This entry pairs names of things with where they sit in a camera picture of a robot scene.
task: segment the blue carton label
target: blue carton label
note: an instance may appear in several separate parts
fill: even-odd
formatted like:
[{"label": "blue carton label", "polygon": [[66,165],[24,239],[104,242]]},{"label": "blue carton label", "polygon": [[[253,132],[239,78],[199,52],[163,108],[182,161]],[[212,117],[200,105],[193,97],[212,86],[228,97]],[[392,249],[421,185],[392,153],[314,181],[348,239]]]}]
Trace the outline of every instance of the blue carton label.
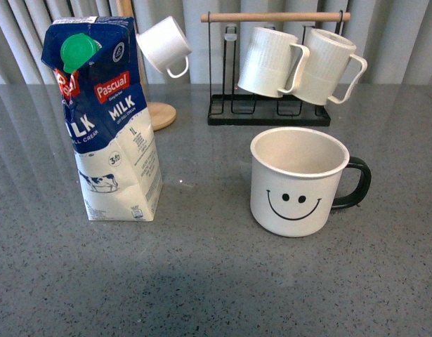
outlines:
[{"label": "blue carton label", "polygon": [[[79,69],[63,71],[63,42],[84,33],[99,46]],[[42,61],[54,72],[74,150],[80,154],[107,147],[136,114],[147,113],[140,85],[133,18],[63,18],[47,30]]]}]

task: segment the white mug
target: white mug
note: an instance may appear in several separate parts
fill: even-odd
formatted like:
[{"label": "white mug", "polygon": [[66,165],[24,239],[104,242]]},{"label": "white mug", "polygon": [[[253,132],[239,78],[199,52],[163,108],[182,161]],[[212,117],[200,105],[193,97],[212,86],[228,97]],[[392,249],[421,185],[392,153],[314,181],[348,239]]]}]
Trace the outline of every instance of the white mug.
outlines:
[{"label": "white mug", "polygon": [[[167,72],[177,79],[188,71],[188,55],[192,49],[173,17],[169,16],[144,33],[137,34],[136,40],[145,58],[159,73]],[[182,59],[186,61],[185,69],[180,74],[173,74],[170,66]]]},{"label": "white mug", "polygon": [[[251,142],[250,207],[265,229],[286,237],[320,230],[332,209],[361,202],[372,175],[366,163],[326,133],[309,128],[272,128]],[[359,169],[355,190],[334,198],[345,168]]]},{"label": "white mug", "polygon": [[[273,29],[256,27],[242,66],[238,86],[258,95],[280,98],[298,88],[302,70],[309,56],[305,46],[297,44],[294,35]],[[295,48],[301,49],[290,88],[285,88],[291,76]]]},{"label": "white mug", "polygon": [[[367,61],[355,55],[353,42],[338,34],[323,29],[312,29],[304,45],[310,55],[306,63],[300,86],[292,94],[315,105],[325,105],[328,100],[336,104],[344,103],[350,98],[353,87],[367,69]],[[355,76],[342,99],[332,94],[339,84],[350,60],[360,63],[360,71]]]}]

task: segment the white enamel mug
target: white enamel mug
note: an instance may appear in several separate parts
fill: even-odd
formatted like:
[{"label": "white enamel mug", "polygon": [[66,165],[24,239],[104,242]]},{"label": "white enamel mug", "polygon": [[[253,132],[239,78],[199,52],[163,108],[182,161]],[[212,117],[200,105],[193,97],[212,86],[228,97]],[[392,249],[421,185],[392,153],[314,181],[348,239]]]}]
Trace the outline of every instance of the white enamel mug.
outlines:
[{"label": "white enamel mug", "polygon": [[[265,229],[286,237],[320,230],[332,209],[361,202],[372,174],[366,163],[326,133],[309,128],[272,128],[251,142],[251,212]],[[355,190],[334,198],[345,168],[360,170]]]},{"label": "white enamel mug", "polygon": [[[188,71],[188,55],[192,49],[173,17],[169,16],[144,33],[137,34],[136,40],[145,58],[159,73],[167,72],[177,79]],[[186,61],[185,69],[180,74],[173,74],[170,66],[183,59]]]}]

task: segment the wooden rod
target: wooden rod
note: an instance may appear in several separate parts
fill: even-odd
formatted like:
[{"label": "wooden rod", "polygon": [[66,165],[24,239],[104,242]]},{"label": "wooden rod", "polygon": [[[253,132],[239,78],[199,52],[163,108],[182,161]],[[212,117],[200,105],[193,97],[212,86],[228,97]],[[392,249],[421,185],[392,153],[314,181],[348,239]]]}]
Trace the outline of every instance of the wooden rod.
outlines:
[{"label": "wooden rod", "polygon": [[[117,0],[116,6],[117,6],[117,13],[119,14],[119,16],[129,16],[134,18],[133,7],[131,6],[131,0]],[[136,29],[136,24],[134,25],[134,31],[135,34],[138,33]],[[142,86],[144,89],[145,88],[144,76],[143,76],[143,68],[141,62],[142,55],[140,53],[139,47],[136,47],[136,50],[138,52],[138,69],[139,69],[139,77],[140,77],[140,86]]]},{"label": "wooden rod", "polygon": [[285,21],[316,21],[343,22],[350,20],[350,13],[339,12],[293,12],[293,13],[206,13],[201,14],[201,22],[285,22]]}]

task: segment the wooden base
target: wooden base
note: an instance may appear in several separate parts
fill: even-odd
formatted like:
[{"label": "wooden base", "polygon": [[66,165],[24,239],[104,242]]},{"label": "wooden base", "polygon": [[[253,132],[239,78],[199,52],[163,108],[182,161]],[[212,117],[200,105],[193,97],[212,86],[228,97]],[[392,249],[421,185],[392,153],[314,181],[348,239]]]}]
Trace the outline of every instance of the wooden base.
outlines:
[{"label": "wooden base", "polygon": [[160,102],[147,102],[147,107],[152,120],[153,131],[161,130],[175,121],[176,110],[171,105]]}]

